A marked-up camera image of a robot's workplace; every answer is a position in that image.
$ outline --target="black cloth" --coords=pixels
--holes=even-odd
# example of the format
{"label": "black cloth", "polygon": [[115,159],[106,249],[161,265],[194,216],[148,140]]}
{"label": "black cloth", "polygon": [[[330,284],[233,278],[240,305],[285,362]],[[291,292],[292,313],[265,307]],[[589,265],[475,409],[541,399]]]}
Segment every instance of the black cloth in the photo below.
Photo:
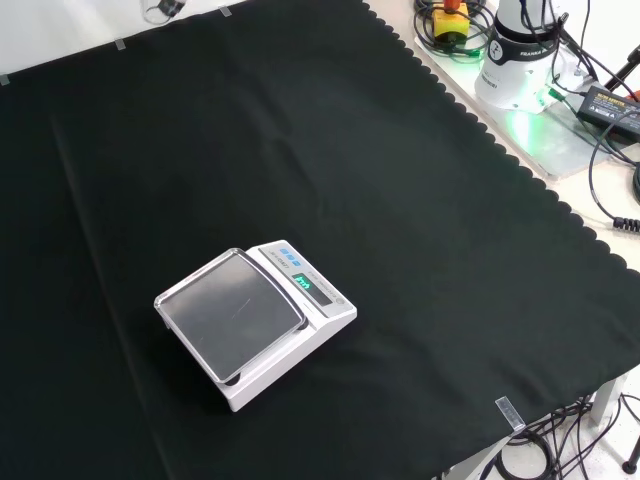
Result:
{"label": "black cloth", "polygon": [[[57,254],[82,268],[56,265],[52,275],[93,295],[96,331],[48,348],[89,365],[115,331],[121,350],[110,344],[101,366],[130,367],[133,384],[109,386],[123,404],[108,409],[101,441],[146,422],[155,443],[141,433],[136,444],[155,446],[178,480],[423,479],[510,433],[497,398],[533,421],[640,363],[640,275],[359,0],[253,1],[126,45],[15,75],[0,91],[25,123],[35,109],[32,121],[48,128],[29,126],[29,138],[2,129],[8,158],[21,159],[5,168],[46,163],[56,172],[47,181],[62,188],[62,171],[68,182],[57,207],[69,217],[59,226],[68,246]],[[9,184],[23,195],[40,188]],[[3,215],[22,217],[11,198]],[[42,221],[34,214],[30,228]],[[278,239],[358,318],[232,415],[153,300],[229,247]],[[50,242],[20,244],[4,279]],[[43,315],[29,326],[19,309],[3,319],[5,334],[86,318],[73,299],[36,307]],[[12,359],[32,346],[18,345],[1,367],[13,382],[30,374]],[[86,415],[104,415],[95,389],[107,373],[56,375],[65,395],[90,391]],[[28,416],[28,404],[11,406]],[[39,450],[34,469],[46,468]],[[151,468],[153,453],[112,457]]]}

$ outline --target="table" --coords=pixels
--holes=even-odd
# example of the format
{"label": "table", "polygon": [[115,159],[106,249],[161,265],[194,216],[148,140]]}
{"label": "table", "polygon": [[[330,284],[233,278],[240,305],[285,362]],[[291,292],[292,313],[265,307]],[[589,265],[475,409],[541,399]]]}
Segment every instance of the table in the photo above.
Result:
{"label": "table", "polygon": [[[496,398],[530,421],[638,362],[624,287],[640,279],[360,2],[234,12],[17,74],[0,92],[14,160],[0,177],[14,234],[0,259],[22,287],[2,291],[3,318],[21,321],[6,325],[14,389],[0,401],[13,437],[51,456],[28,461],[7,442],[21,472],[424,478],[508,434]],[[360,318],[230,417],[152,301],[220,251],[276,238],[322,265]],[[585,331],[584,343],[547,329]],[[27,342],[40,355],[15,362]],[[63,443],[55,419],[69,403]]]}
{"label": "table", "polygon": [[[394,31],[400,36],[400,39],[413,51],[415,56],[420,58],[424,65],[429,66],[432,64],[431,58],[414,43],[415,32],[412,24],[413,2],[369,0],[367,3],[369,3],[371,9],[376,12],[379,18],[393,27]],[[580,15],[583,14],[582,3],[584,2],[578,2],[576,5],[576,2],[570,2],[569,5],[571,11],[579,18],[582,18]],[[585,48],[605,65],[621,66],[627,55],[627,53],[624,53],[624,56],[622,55],[623,52],[626,51],[627,44],[628,50],[630,51],[634,46],[633,42],[637,41],[637,38],[633,38],[633,18],[632,16],[627,18],[627,24],[622,26],[609,25],[607,22],[607,11],[604,6],[600,4],[599,6],[594,6],[594,9],[600,9],[601,12],[599,16],[597,11],[595,13],[594,11],[591,12],[590,30],[587,30],[588,35],[586,35]],[[570,33],[577,36],[579,33],[579,29],[577,29],[579,23],[576,22],[575,19],[573,20],[573,23],[569,23],[571,27]],[[606,35],[603,35],[603,30],[606,31],[607,29],[609,31],[627,32],[628,35],[623,36],[621,40],[622,42],[626,42],[625,47],[617,49],[607,48],[606,42],[602,41],[603,38],[606,38]],[[615,72],[617,68],[619,67],[613,67],[612,70]],[[600,73],[604,79],[608,78],[602,69],[600,69]],[[629,83],[631,83],[632,87],[634,85],[632,82],[636,81],[637,83],[638,78],[640,78],[640,72],[638,71],[634,72],[629,78]],[[447,87],[447,91],[456,97],[456,101],[464,104],[470,112],[473,112],[473,114],[479,118],[483,118],[481,111],[469,105],[463,97],[456,95],[455,87],[448,84],[446,79],[441,78],[440,81]],[[618,93],[622,95],[626,92],[619,89]],[[488,131],[496,138],[497,143],[505,147],[507,152],[519,158],[522,165],[527,166],[527,163],[511,148],[508,141],[503,139],[490,126],[488,127]],[[629,155],[631,158],[640,161],[640,149],[632,147],[630,150]],[[536,174],[535,168],[531,168],[531,170],[534,176],[540,178],[539,175]],[[603,202],[604,205],[610,206],[612,211],[616,212],[615,215],[628,218],[640,218],[640,205],[635,201],[630,190],[632,176],[632,169],[613,160],[594,168],[594,183],[601,202]],[[594,230],[597,238],[606,242],[613,254],[620,255],[624,258],[629,268],[640,271],[640,238],[636,234],[620,232],[612,228],[611,220],[600,211],[591,197],[586,171],[556,182],[547,181],[547,187],[555,191],[561,201],[568,203],[574,213],[580,215],[584,220],[585,226]],[[622,392],[625,379],[626,376],[614,379],[598,391],[596,404],[591,414],[594,423],[597,425],[607,422],[611,417],[613,406]],[[451,480],[472,480],[482,471],[484,465],[502,449],[508,440],[508,438],[505,438],[501,442],[488,447],[456,466],[447,478]]]}

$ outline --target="power adapter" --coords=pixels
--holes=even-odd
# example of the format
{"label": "power adapter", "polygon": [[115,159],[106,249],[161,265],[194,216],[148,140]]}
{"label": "power adapter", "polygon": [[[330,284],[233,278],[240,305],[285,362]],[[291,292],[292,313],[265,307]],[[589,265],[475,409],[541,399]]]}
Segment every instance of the power adapter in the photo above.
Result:
{"label": "power adapter", "polygon": [[634,142],[640,142],[640,104],[633,100],[614,95],[602,88],[591,87],[577,116],[592,125],[607,128],[616,118],[634,110],[638,115],[622,118],[611,131]]}

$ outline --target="white table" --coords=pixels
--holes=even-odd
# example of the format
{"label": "white table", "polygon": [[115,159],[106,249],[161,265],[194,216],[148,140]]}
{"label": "white table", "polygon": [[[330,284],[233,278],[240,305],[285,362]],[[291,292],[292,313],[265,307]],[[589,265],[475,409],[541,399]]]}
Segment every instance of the white table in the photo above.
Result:
{"label": "white table", "polygon": [[[581,2],[579,0],[565,0],[563,5],[571,7],[570,11],[573,17],[578,17],[577,19],[573,18],[574,22],[573,25],[570,24],[571,28],[569,31],[574,38],[580,38],[584,15],[580,12],[586,11],[586,8],[578,8],[576,11],[573,5],[567,5],[576,2],[586,5],[586,1]],[[424,65],[429,66],[432,64],[430,57],[414,44],[415,33],[413,30],[412,0],[368,0],[367,3],[371,6],[371,9],[376,12],[378,17],[385,20],[388,25],[394,28],[395,32],[400,35],[400,39],[405,42],[408,48],[413,50],[414,55],[420,58]],[[640,34],[636,34],[637,26],[634,27],[632,25],[632,16],[629,16],[623,24],[612,21],[612,25],[608,27],[608,30],[603,30],[608,24],[606,5],[603,5],[603,2],[592,3],[599,5],[597,7],[595,5],[592,6],[591,20],[589,22],[590,29],[587,30],[587,35],[585,35],[584,47],[589,53],[615,72],[624,65],[626,56],[637,46],[638,42],[640,42]],[[627,3],[629,3],[629,8],[631,8],[631,2],[627,0]],[[616,19],[619,17],[613,12],[610,12],[610,15],[615,15]],[[612,30],[616,32],[627,31],[629,35],[627,38],[620,40],[620,35],[616,36]],[[611,43],[607,45],[607,43],[600,41],[606,41],[607,38],[609,38],[609,42],[611,42],[613,38],[616,38],[617,45],[620,45],[620,42],[624,42],[624,46],[612,48]],[[609,78],[609,76],[602,71],[598,74],[601,75],[601,81],[603,83]],[[458,102],[465,104],[467,110],[473,112],[482,121],[483,114],[481,112],[470,107],[460,96],[456,95],[456,91],[452,85],[447,84],[443,79],[441,79],[441,81],[444,83],[447,91],[452,93]],[[640,89],[640,72],[634,72],[629,82],[632,87],[635,85],[636,89]],[[507,141],[501,138],[500,135],[490,127],[488,131],[496,138],[498,143],[507,149],[508,153],[520,158],[521,164],[528,166],[515,150],[509,146]],[[640,148],[634,152],[634,155],[635,157],[632,158],[640,161]],[[616,161],[609,161],[595,167],[594,184],[600,201],[613,212],[614,215],[640,219],[640,205],[635,201],[631,192],[632,176],[633,170],[628,166]],[[591,198],[586,171],[554,183],[547,182],[547,187],[554,190],[559,195],[561,201],[568,203],[573,212],[582,217],[585,225],[596,232],[599,240],[609,245],[612,253],[624,258],[629,268],[640,271],[640,235],[620,232],[613,229],[611,220],[598,209]],[[598,391],[594,408],[591,412],[591,418],[597,427],[606,424],[613,415],[613,407],[617,403],[625,379],[626,376],[614,379],[603,385]],[[504,438],[458,464],[447,476],[447,480],[473,480],[482,471],[486,463],[493,458],[508,441],[509,438]]]}
{"label": "white table", "polygon": [[[215,10],[222,5],[231,5],[238,1],[189,0],[178,18]],[[626,8],[633,12],[635,1],[617,2],[615,8]],[[155,0],[9,2],[3,7],[3,15],[0,16],[0,75],[153,28],[144,22],[141,15],[141,5],[153,2]],[[429,57],[419,48],[415,48],[413,43],[413,0],[368,0],[367,3],[380,18],[394,28],[400,39],[425,65],[430,64]],[[592,4],[585,48],[615,72],[622,67],[626,62],[626,56],[640,42],[637,14],[615,13],[611,10],[611,2],[592,1]],[[580,38],[586,0],[564,0],[562,7],[571,12],[568,30],[575,38]],[[608,76],[601,73],[601,81],[606,82]],[[629,82],[632,87],[640,89],[640,71],[636,71]],[[455,95],[451,85],[445,83],[445,86]],[[469,105],[466,107],[478,118],[483,119],[481,113],[474,111]],[[493,134],[497,142],[504,145],[509,153],[518,157],[508,143],[491,128],[489,133]],[[640,148],[635,155],[635,159],[640,161]],[[640,205],[635,202],[630,190],[632,174],[633,171],[629,167],[610,161],[595,168],[594,181],[601,201],[610,211],[617,216],[640,219]],[[624,258],[629,268],[640,271],[640,235],[613,230],[611,220],[600,212],[591,198],[586,171],[547,185],[558,193],[560,200],[571,205],[573,211],[584,219],[585,225],[596,232],[598,239],[609,245],[612,253]],[[596,424],[606,422],[612,415],[612,404],[617,401],[624,379],[621,377],[612,380],[599,390],[591,414]],[[509,438],[505,438],[458,464],[447,480],[473,479],[508,440]]]}

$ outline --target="scale display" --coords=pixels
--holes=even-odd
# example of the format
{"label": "scale display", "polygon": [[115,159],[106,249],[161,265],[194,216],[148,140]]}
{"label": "scale display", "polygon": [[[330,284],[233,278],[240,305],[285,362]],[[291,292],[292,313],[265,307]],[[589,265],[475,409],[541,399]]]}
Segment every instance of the scale display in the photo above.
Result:
{"label": "scale display", "polygon": [[307,292],[321,307],[326,307],[329,305],[331,300],[324,293],[316,287],[316,285],[309,280],[309,278],[304,273],[296,273],[295,275],[291,275],[295,282],[302,287],[302,289]]}

